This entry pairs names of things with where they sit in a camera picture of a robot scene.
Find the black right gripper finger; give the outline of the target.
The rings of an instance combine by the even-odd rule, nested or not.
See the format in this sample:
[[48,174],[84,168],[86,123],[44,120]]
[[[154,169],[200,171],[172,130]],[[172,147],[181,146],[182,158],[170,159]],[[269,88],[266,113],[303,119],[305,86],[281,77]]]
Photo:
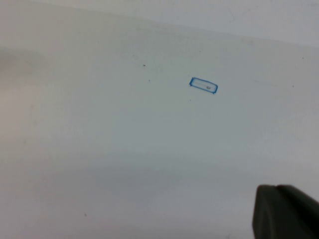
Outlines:
[[318,239],[319,203],[292,185],[259,185],[252,228],[256,239]]

